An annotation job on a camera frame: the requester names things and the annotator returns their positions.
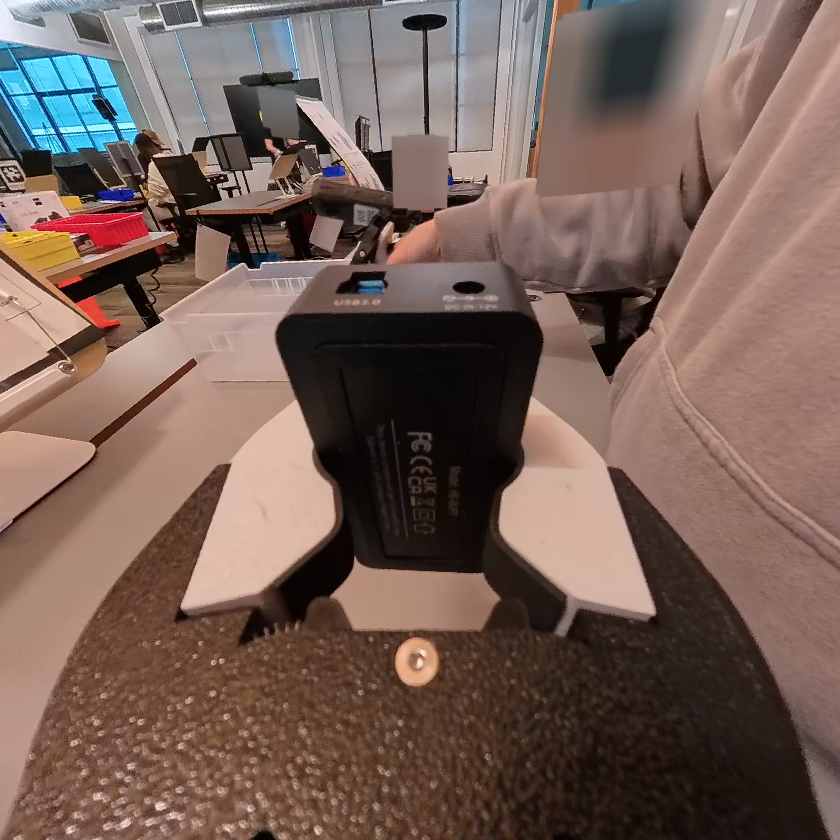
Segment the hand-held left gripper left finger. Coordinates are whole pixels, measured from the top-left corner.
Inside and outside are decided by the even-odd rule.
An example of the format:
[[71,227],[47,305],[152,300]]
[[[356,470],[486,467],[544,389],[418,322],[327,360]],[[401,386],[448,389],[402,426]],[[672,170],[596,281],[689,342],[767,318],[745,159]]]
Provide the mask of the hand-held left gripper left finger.
[[340,490],[293,401],[233,458],[181,612],[257,608],[302,617],[314,599],[333,595],[353,566]]

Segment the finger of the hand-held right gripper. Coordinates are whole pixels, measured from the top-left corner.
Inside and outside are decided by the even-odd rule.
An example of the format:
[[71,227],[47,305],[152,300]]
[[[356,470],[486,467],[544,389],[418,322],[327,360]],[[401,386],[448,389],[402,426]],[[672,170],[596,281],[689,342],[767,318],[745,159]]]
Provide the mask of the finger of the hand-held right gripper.
[[351,256],[352,266],[383,265],[392,246],[395,226],[392,220],[373,219],[364,229],[357,248]]

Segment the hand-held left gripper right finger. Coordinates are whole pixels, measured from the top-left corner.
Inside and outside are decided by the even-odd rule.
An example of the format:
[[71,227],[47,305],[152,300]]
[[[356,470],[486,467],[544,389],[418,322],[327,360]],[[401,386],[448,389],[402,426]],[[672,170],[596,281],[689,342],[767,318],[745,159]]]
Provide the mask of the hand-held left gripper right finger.
[[604,458],[531,398],[518,473],[497,495],[486,579],[528,624],[566,635],[579,613],[647,622],[656,616]]

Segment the black usb hub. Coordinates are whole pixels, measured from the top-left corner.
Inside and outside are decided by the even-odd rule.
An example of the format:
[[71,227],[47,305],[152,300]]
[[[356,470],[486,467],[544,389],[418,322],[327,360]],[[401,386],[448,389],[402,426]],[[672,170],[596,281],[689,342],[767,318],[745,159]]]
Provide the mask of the black usb hub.
[[355,558],[480,573],[543,349],[523,282],[494,262],[323,268],[276,346]]

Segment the person's right forearm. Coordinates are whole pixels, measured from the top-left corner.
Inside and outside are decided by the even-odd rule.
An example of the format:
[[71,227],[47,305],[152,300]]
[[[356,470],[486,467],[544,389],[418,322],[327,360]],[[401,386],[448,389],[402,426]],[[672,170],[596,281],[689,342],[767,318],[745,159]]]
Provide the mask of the person's right forearm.
[[546,197],[534,179],[489,186],[434,225],[445,262],[495,261],[571,293],[662,287],[690,236],[676,186]]

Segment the person's right hand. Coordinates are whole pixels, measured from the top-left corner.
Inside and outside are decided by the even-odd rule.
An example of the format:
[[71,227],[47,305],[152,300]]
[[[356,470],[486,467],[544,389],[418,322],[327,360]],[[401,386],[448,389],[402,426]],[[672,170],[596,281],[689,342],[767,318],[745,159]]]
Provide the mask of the person's right hand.
[[394,246],[387,260],[388,266],[433,264],[441,261],[438,231],[434,220],[413,228]]

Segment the white poster board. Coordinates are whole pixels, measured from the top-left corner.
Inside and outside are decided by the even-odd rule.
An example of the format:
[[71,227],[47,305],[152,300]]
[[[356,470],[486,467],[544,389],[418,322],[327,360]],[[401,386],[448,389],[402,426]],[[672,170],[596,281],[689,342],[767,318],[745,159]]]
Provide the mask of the white poster board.
[[352,174],[358,186],[384,191],[385,187],[373,166],[353,142],[346,129],[333,117],[321,100],[296,96],[299,110],[313,123]]

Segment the wooden desk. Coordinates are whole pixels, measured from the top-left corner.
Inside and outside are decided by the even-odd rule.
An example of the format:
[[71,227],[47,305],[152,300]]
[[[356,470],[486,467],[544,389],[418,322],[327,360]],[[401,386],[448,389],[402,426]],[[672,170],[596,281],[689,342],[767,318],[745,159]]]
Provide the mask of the wooden desk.
[[293,255],[297,260],[309,260],[312,251],[309,234],[302,220],[304,213],[313,210],[312,196],[307,193],[287,195],[280,191],[251,192],[233,196],[214,203],[188,208],[186,216],[196,217],[203,224],[220,221],[236,247],[243,263],[249,269],[257,267],[245,235],[246,222],[286,222]]

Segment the large black monitor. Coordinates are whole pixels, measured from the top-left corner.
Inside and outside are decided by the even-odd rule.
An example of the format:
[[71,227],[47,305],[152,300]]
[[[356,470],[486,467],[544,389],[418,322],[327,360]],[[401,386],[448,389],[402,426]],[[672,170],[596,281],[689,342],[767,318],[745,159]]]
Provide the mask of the large black monitor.
[[[235,132],[243,139],[248,156],[251,159],[268,157],[266,140],[269,139],[306,141],[308,144],[314,144],[319,154],[328,153],[329,144],[301,106],[297,106],[297,116],[294,120],[290,116],[292,95],[321,101],[319,80],[307,78],[278,82],[275,79],[278,76],[279,74],[247,77],[247,80],[254,81],[255,84],[224,86],[224,95]],[[276,93],[265,94],[266,91],[280,92],[278,107],[288,115],[281,120],[280,131],[264,123],[261,99],[277,100]]]

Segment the hanging white paper sheet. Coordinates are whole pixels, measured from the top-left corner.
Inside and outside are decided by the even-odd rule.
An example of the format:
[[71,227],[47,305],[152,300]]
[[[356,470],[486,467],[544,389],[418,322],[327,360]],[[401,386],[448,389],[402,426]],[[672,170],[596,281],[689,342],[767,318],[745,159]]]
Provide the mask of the hanging white paper sheet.
[[206,224],[196,227],[195,238],[195,277],[202,282],[210,282],[228,270],[228,251],[231,237]]

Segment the black floor lamp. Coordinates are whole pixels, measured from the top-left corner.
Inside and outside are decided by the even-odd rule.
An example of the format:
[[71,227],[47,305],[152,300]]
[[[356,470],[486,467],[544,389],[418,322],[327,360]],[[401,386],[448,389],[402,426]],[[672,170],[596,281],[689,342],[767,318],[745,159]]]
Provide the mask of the black floor lamp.
[[431,134],[429,34],[444,28],[447,22],[443,14],[414,14],[402,20],[405,31],[419,33],[422,38],[423,129],[426,135]]

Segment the black office chair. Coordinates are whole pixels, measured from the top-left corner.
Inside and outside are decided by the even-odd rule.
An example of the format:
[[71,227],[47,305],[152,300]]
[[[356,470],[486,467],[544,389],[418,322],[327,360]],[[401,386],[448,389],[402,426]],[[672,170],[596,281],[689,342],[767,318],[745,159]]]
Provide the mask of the black office chair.
[[207,180],[192,154],[165,156],[156,163],[175,199],[175,207],[150,205],[154,214],[169,211],[171,226],[177,236],[178,248],[183,256],[194,252],[197,221],[188,216],[187,210],[215,203],[221,195],[215,184]]

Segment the clear plastic bin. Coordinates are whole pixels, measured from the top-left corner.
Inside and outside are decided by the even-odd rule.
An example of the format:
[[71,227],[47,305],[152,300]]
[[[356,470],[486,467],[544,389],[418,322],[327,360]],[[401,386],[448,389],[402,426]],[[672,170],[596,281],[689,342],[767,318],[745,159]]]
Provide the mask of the clear plastic bin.
[[350,258],[238,265],[163,311],[211,382],[288,382],[276,330],[307,284]]

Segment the person's torso in sweatshirt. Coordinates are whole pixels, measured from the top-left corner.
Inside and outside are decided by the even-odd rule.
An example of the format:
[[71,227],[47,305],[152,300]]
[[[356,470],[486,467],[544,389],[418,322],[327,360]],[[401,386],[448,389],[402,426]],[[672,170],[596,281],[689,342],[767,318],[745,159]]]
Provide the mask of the person's torso in sweatshirt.
[[720,70],[693,225],[616,371],[614,466],[731,598],[838,790],[838,2],[782,2]]

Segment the white document stand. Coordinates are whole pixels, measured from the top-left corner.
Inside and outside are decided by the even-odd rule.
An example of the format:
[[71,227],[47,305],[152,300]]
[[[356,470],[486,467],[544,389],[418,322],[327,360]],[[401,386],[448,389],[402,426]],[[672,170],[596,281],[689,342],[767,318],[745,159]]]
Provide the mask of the white document stand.
[[14,389],[1,390],[1,527],[7,528],[19,515],[47,496],[65,480],[86,466],[96,454],[94,444],[75,439],[30,434],[11,430],[27,415],[55,400],[71,387],[96,373],[107,356],[104,333],[75,303],[34,269],[21,266],[2,246],[2,262],[17,268],[29,279],[74,307],[91,323],[87,334],[97,340],[79,347],[72,356],[76,372],[62,377],[50,371]]

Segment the red plastic bin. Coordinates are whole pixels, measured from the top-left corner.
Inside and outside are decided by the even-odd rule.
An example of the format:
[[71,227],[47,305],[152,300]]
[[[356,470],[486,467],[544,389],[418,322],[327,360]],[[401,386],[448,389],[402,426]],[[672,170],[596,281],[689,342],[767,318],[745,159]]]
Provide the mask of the red plastic bin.
[[98,248],[115,248],[150,235],[142,213],[78,214],[33,223],[39,232],[87,235]]

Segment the orange cone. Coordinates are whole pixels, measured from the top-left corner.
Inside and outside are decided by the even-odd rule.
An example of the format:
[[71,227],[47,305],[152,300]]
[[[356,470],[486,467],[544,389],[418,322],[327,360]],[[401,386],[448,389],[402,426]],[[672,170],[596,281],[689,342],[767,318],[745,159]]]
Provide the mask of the orange cone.
[[110,318],[105,314],[104,310],[102,310],[94,297],[88,297],[78,301],[77,306],[86,314],[87,317],[89,317],[91,322],[103,331],[115,329],[121,326],[121,321],[119,319]]

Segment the yellow plastic bin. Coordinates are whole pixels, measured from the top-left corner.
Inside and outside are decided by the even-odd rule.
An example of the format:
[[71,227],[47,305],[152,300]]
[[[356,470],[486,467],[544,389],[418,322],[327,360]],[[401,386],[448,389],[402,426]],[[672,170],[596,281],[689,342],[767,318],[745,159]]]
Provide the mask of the yellow plastic bin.
[[80,258],[68,232],[9,232],[1,234],[1,241],[17,263],[32,270],[46,271]]

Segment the white cardboard box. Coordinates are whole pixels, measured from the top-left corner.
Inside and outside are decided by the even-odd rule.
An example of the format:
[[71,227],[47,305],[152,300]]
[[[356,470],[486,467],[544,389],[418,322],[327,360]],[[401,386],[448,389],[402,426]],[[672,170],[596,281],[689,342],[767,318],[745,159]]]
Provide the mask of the white cardboard box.
[[24,232],[35,224],[68,217],[67,207],[54,191],[6,193],[1,195],[1,216],[13,232]]

